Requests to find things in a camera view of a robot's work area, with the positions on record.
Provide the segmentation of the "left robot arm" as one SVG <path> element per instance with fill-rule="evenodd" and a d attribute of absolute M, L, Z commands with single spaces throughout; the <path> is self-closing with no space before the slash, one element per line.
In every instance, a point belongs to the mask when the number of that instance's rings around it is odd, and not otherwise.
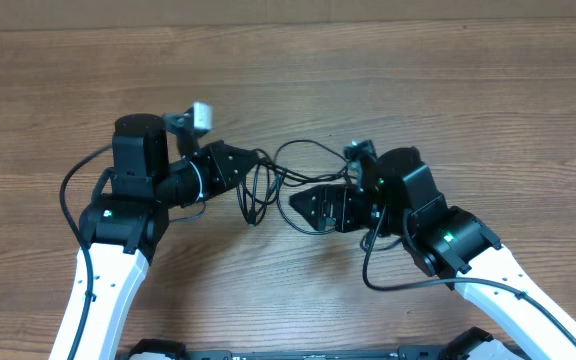
<path fill-rule="evenodd" d="M 79 243 L 69 302 L 50 356 L 112 359 L 125 321 L 171 220 L 170 209 L 205 204 L 237 186 L 259 162 L 254 150 L 200 146 L 211 115 L 132 114 L 115 123 L 90 204 L 69 222 Z"/>

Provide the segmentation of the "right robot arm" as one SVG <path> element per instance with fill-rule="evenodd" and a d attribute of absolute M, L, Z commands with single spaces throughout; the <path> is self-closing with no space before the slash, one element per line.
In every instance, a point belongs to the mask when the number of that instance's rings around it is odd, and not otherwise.
<path fill-rule="evenodd" d="M 358 179 L 293 194 L 290 206 L 315 230 L 367 230 L 367 256 L 394 235 L 427 275 L 496 322 L 531 359 L 576 359 L 576 321 L 522 269 L 501 238 L 474 214 L 448 206 L 414 147 L 377 155 L 368 142 L 344 156 Z"/>

